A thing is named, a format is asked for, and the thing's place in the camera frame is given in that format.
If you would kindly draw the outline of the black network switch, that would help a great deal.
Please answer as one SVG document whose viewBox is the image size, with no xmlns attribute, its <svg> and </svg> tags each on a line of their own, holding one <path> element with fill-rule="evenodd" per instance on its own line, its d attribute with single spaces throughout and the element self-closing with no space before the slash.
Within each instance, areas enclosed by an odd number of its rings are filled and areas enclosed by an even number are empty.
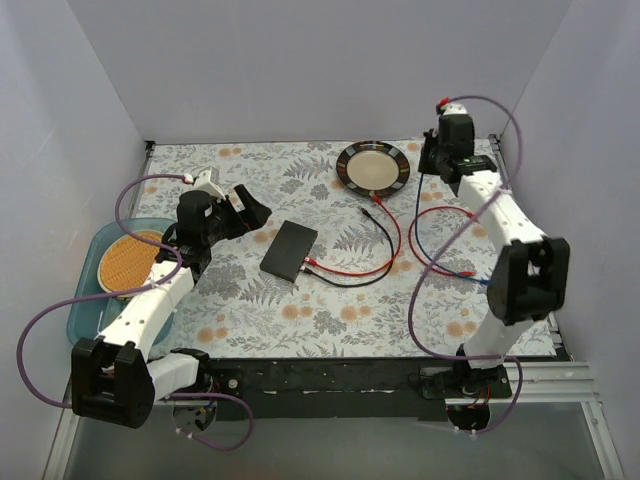
<svg viewBox="0 0 640 480">
<path fill-rule="evenodd" d="M 285 220 L 261 261 L 260 270 L 294 283 L 317 236 L 316 230 Z"/>
</svg>

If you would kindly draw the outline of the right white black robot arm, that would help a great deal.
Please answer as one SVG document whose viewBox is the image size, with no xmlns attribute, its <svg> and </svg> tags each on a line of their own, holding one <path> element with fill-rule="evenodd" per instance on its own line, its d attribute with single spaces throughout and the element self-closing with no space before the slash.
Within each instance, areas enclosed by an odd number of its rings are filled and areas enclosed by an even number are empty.
<svg viewBox="0 0 640 480">
<path fill-rule="evenodd" d="M 427 379 L 431 388 L 475 397 L 500 381 L 506 354 L 536 322 L 565 300 L 570 247 L 528 219 L 503 184 L 493 160 L 475 152 L 466 108 L 447 104 L 425 134 L 419 170 L 437 175 L 476 214 L 498 254 L 488 280 L 488 312 L 456 353 L 450 369 Z"/>
</svg>

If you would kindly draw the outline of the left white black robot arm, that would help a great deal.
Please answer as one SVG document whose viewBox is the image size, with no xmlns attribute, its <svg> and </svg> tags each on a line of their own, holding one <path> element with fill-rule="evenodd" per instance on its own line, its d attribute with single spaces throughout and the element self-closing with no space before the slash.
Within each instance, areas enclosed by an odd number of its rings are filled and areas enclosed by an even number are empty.
<svg viewBox="0 0 640 480">
<path fill-rule="evenodd" d="M 162 237 L 144 282 L 119 316 L 93 339 L 76 342 L 71 354 L 72 410 L 82 417 L 140 427 L 154 403 L 176 392 L 193 400 L 213 386 L 206 353 L 178 349 L 152 360 L 150 349 L 182 298 L 196 285 L 211 261 L 212 247 L 262 228 L 270 209 L 238 185 L 236 210 L 228 197 L 209 187 L 182 194 L 177 220 Z"/>
</svg>

